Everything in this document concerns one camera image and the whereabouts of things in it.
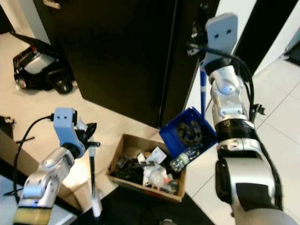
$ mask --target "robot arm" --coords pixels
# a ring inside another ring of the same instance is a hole
[[[86,126],[77,119],[77,111],[74,109],[57,108],[53,122],[60,147],[47,156],[37,171],[26,180],[14,217],[15,224],[48,224],[60,185],[69,174],[75,159],[82,157],[90,146],[100,146],[98,142],[88,141],[96,124]]]
[[[209,19],[204,48],[230,54],[237,41],[237,21],[234,14]],[[189,55],[201,51],[201,46],[192,46],[195,48],[188,51]],[[212,85],[218,140],[216,193],[231,205],[237,225],[294,225],[295,221],[282,211],[279,177],[241,100],[243,80],[229,59],[211,52],[206,52],[200,65]]]

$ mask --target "black door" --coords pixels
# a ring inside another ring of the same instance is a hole
[[[158,125],[173,0],[58,0],[48,7],[83,98]]]
[[[13,26],[8,20],[8,17],[6,16],[4,10],[2,9],[2,6],[0,6],[0,34],[11,32],[13,30],[14,30]]]
[[[159,127],[183,109],[196,57],[186,42],[202,0],[34,0],[53,47],[66,54],[83,98]],[[210,16],[218,0],[207,0]]]

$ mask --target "white wall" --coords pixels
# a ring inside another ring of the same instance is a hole
[[[216,15],[223,13],[235,13],[238,16],[238,39],[240,38],[247,21],[250,17],[256,0],[220,0]],[[206,105],[210,100],[210,85],[207,82],[206,89]],[[190,95],[187,101],[187,107],[194,106],[198,111],[201,111],[200,100],[200,72],[198,70],[193,83]]]
[[[263,58],[261,64],[257,68],[255,74],[259,73],[267,65],[277,59],[281,54],[285,52],[285,48],[288,46],[296,32],[300,27],[300,1],[296,4],[295,8],[291,12],[290,16],[286,20],[277,38],[273,42],[271,48]]]
[[[17,0],[0,0],[0,4],[17,33],[34,37],[28,21]]]
[[[16,1],[19,3],[35,38],[50,44],[49,38],[38,15],[38,11],[33,3],[33,0]]]

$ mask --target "white tile floor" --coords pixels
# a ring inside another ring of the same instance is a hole
[[[255,103],[266,108],[255,126],[281,176],[285,211],[300,223],[300,67],[275,61],[254,76],[254,83]],[[212,124],[209,113],[207,120]],[[186,190],[215,224],[233,225],[231,208],[215,193],[216,159],[211,148],[187,167]]]

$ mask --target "blue pole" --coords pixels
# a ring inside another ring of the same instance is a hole
[[[205,105],[206,105],[206,73],[200,68],[200,91],[201,91],[201,114],[205,120]]]

